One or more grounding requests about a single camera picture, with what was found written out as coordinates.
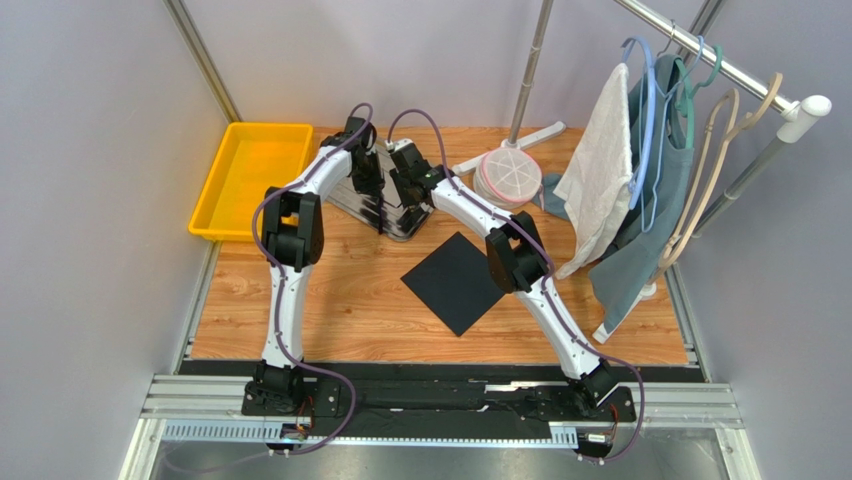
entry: yellow tray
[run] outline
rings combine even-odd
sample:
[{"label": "yellow tray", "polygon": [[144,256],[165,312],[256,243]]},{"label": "yellow tray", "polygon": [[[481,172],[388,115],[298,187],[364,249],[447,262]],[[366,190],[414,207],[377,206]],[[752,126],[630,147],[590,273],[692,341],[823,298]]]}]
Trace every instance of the yellow tray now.
[{"label": "yellow tray", "polygon": [[302,173],[313,155],[313,135],[305,124],[228,125],[189,220],[190,233],[213,241],[253,241],[249,224],[264,193]]}]

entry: hanger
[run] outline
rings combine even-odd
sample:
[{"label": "hanger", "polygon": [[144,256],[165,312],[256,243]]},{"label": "hanger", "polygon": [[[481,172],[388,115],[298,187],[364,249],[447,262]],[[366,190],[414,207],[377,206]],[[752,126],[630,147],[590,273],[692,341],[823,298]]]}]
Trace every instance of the hanger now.
[{"label": "hanger", "polygon": [[696,83],[695,88],[691,91],[684,91],[685,95],[681,96],[680,99],[675,102],[675,108],[677,108],[678,113],[681,115],[686,116],[686,110],[688,108],[687,105],[690,105],[690,100],[695,98],[695,94],[698,93],[699,90],[704,87],[709,87],[710,84],[716,80],[716,76],[719,75],[719,71],[722,70],[722,60],[725,58],[722,46],[713,45],[713,52],[716,54],[716,63],[713,65],[713,70],[710,72],[710,76],[708,76],[703,82]]},{"label": "hanger", "polygon": [[671,22],[672,22],[672,30],[671,30],[671,32],[669,32],[669,41],[668,41],[668,42],[666,42],[666,46],[665,46],[665,47],[663,47],[663,49],[662,49],[662,50],[660,50],[659,52],[657,52],[657,58],[660,58],[660,55],[662,55],[662,54],[666,53],[666,50],[668,50],[668,49],[669,49],[669,46],[671,46],[672,41],[674,40],[674,32],[675,32],[675,28],[677,28],[677,25],[676,25],[676,24],[675,24],[675,22],[674,22],[674,18],[670,18],[670,19],[669,19],[669,21],[671,21]]},{"label": "hanger", "polygon": [[[716,106],[713,107],[713,110],[710,112],[710,116],[707,119],[707,126],[704,129],[704,145],[701,149],[701,157],[698,161],[694,169],[694,173],[692,176],[692,187],[689,192],[689,197],[686,200],[686,204],[683,207],[683,213],[678,220],[677,226],[674,229],[674,233],[669,238],[669,241],[666,243],[666,247],[663,249],[663,255],[660,257],[660,263],[657,267],[657,271],[654,273],[654,276],[651,277],[650,281],[655,281],[658,279],[663,272],[665,272],[669,267],[671,267],[675,261],[677,261],[680,254],[683,252],[684,248],[686,248],[686,244],[689,241],[689,238],[692,236],[692,232],[695,231],[695,227],[698,225],[698,220],[701,218],[701,214],[704,213],[704,209],[707,207],[707,203],[710,201],[710,195],[713,193],[713,189],[716,186],[716,181],[719,179],[719,173],[722,171],[722,165],[725,163],[725,157],[728,153],[728,145],[734,138],[737,137],[741,132],[748,130],[754,127],[758,121],[763,117],[763,114],[769,109],[772,105],[772,101],[775,99],[775,96],[778,94],[778,89],[781,88],[781,81],[784,76],[780,73],[776,73],[772,76],[772,79],[769,81],[769,91],[767,92],[766,97],[761,102],[760,107],[752,113],[748,112],[743,115],[743,118],[740,119],[739,122],[735,123],[737,118],[737,111],[739,110],[740,98],[739,92],[737,89],[732,88],[728,90],[722,98],[716,102]],[[707,152],[710,149],[710,140],[713,135],[713,124],[716,121],[716,115],[719,113],[719,110],[726,104],[729,103],[731,105],[731,114],[728,117],[728,122],[725,126],[725,134],[722,137],[721,142],[719,143],[719,147],[716,153],[716,159],[714,165],[711,167],[712,171],[710,173],[709,178],[707,179],[707,184],[704,186],[704,191],[701,194],[701,199],[698,201],[696,208],[693,211],[693,214],[690,216],[689,211],[692,207],[692,202],[696,198],[696,192],[698,191],[699,179],[701,177],[701,172],[704,170],[704,161],[707,157]]]},{"label": "hanger", "polygon": [[[668,122],[669,104],[677,96],[678,89],[681,87],[681,85],[687,85],[688,86],[688,89],[686,90],[687,94],[691,93],[692,86],[690,85],[689,74],[692,72],[692,70],[695,68],[695,66],[698,64],[698,62],[701,61],[701,55],[704,53],[704,37],[699,35],[698,36],[698,42],[699,42],[698,55],[695,57],[695,61],[692,62],[692,65],[690,66],[690,68],[688,68],[683,75],[679,75],[680,78],[678,79],[677,83],[675,83],[673,86],[671,86],[671,88],[669,88],[669,90],[667,92],[664,92],[663,89],[660,88],[659,84],[657,84],[657,90],[660,92],[661,95],[665,96],[665,103],[663,104],[663,115],[660,117],[660,132],[661,132],[660,133],[660,142],[664,142],[665,138],[667,136],[667,135],[665,135],[664,132],[665,132],[665,128],[666,128],[666,123]],[[675,66],[680,68],[678,66],[677,60],[675,60]],[[691,98],[688,100],[688,103],[689,104],[692,103]],[[687,111],[689,113],[691,113],[691,109],[689,108],[689,106],[687,107]],[[687,125],[688,143],[691,144],[694,134],[692,134],[689,131],[689,128],[691,128],[692,131],[694,132],[695,122],[693,120],[693,115],[687,116],[687,122],[688,122],[688,125]],[[640,211],[639,218],[640,218],[640,229],[642,230],[642,233],[648,233],[648,232],[651,231],[652,228],[654,228],[654,220],[657,217],[657,202],[659,200],[659,198],[657,196],[657,186],[660,184],[660,177],[662,176],[662,166],[663,166],[663,146],[661,144],[660,147],[657,149],[657,176],[654,179],[654,184],[651,186],[651,197],[652,197],[651,198],[651,218],[647,220],[647,223],[646,223],[646,218],[645,218],[645,193],[644,193],[644,189],[641,189],[642,190],[641,191],[642,201],[640,202],[641,211]]]},{"label": "hanger", "polygon": [[[645,130],[642,130],[642,119],[641,116],[639,118],[639,133],[642,136],[642,142],[639,147],[639,167],[633,172],[633,177],[630,178],[630,181],[627,183],[627,190],[631,193],[629,208],[633,209],[636,207],[636,203],[639,201],[639,197],[642,195],[642,185],[645,184],[645,173],[648,170],[648,161],[651,156],[651,141],[653,140],[654,134],[654,114],[656,113],[657,106],[657,77],[654,70],[654,60],[651,57],[651,47],[648,45],[648,42],[642,37],[629,37],[624,43],[621,45],[621,48],[624,48],[624,53],[621,56],[621,62],[626,63],[627,57],[630,56],[630,53],[633,51],[633,46],[639,43],[642,47],[642,52],[645,54],[645,68],[643,79],[640,80],[639,86],[639,111],[642,111],[643,102],[642,98],[647,98],[646,102],[648,104],[648,109],[645,115]],[[644,90],[645,88],[645,79],[647,79],[648,86],[647,92]]]}]

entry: white wall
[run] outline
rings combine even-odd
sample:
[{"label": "white wall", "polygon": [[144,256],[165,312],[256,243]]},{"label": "white wall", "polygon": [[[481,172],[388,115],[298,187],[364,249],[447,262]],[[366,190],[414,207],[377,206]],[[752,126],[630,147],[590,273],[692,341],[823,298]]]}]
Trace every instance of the white wall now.
[{"label": "white wall", "polygon": [[113,479],[225,121],[159,1],[0,2],[0,477]]},{"label": "white wall", "polygon": [[[784,73],[788,97],[823,94],[834,103],[682,261],[711,370],[733,384],[764,479],[852,471],[850,18],[842,0],[730,0],[709,35],[761,78]],[[700,96],[702,124],[731,85],[720,80]],[[743,111],[756,104],[745,95]],[[780,125],[770,112],[734,141],[724,185]]]},{"label": "white wall", "polygon": [[[186,3],[245,120],[315,125],[340,125],[352,106],[370,101],[379,125],[416,106],[444,126],[508,126],[541,6],[516,0]],[[702,2],[647,3],[688,27]],[[584,126],[621,58],[621,43],[635,34],[656,49],[665,44],[614,2],[555,2],[525,124]]]}]

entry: beige hanger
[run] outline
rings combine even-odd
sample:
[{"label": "beige hanger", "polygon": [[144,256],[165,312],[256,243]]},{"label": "beige hanger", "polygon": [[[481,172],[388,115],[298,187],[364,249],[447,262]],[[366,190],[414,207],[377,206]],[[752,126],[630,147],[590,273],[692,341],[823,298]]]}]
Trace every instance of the beige hanger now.
[{"label": "beige hanger", "polygon": [[[698,164],[693,170],[692,188],[690,189],[689,197],[686,200],[686,204],[684,204],[683,213],[680,215],[677,226],[675,227],[672,236],[669,238],[669,241],[666,243],[663,255],[660,257],[660,263],[657,267],[657,271],[651,277],[649,283],[660,278],[660,276],[669,267],[671,267],[675,261],[677,261],[678,257],[683,252],[683,249],[686,248],[686,244],[692,236],[692,232],[698,225],[698,220],[701,218],[701,214],[704,213],[704,209],[707,207],[710,195],[713,193],[713,189],[716,186],[716,181],[719,179],[719,173],[722,171],[722,165],[725,163],[725,157],[728,154],[728,145],[737,137],[737,135],[740,134],[740,132],[757,125],[757,122],[760,121],[763,114],[766,113],[772,105],[775,95],[778,94],[778,90],[781,88],[781,80],[783,80],[783,78],[784,76],[780,73],[775,73],[769,81],[768,92],[766,97],[763,99],[763,102],[760,104],[760,107],[758,107],[754,113],[748,112],[743,115],[743,118],[736,124],[734,124],[734,122],[737,118],[737,111],[740,107],[740,95],[737,89],[732,88],[731,90],[728,90],[724,95],[722,95],[722,98],[716,102],[716,106],[714,106],[713,110],[710,112],[710,116],[707,118],[707,125],[704,128],[704,145],[701,149],[701,157],[698,160]],[[731,115],[728,117],[728,123],[725,126],[725,136],[722,137],[722,141],[719,144],[719,149],[716,153],[716,160],[712,167],[710,178],[707,180],[707,185],[704,187],[704,191],[701,194],[701,199],[698,201],[692,216],[690,216],[689,212],[692,207],[692,202],[695,200],[695,194],[698,191],[701,172],[704,171],[704,161],[707,158],[707,152],[710,150],[710,140],[713,136],[713,124],[716,122],[716,115],[719,113],[719,110],[721,110],[722,106],[726,103],[731,104]],[[683,231],[684,224],[687,225],[685,231]]]}]

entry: black square cloth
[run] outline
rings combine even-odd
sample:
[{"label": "black square cloth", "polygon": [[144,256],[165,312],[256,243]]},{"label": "black square cloth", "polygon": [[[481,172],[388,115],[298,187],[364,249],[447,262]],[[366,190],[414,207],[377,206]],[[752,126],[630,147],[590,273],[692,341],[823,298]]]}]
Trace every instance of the black square cloth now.
[{"label": "black square cloth", "polygon": [[459,232],[402,281],[459,337],[504,295],[491,280],[485,255]]}]

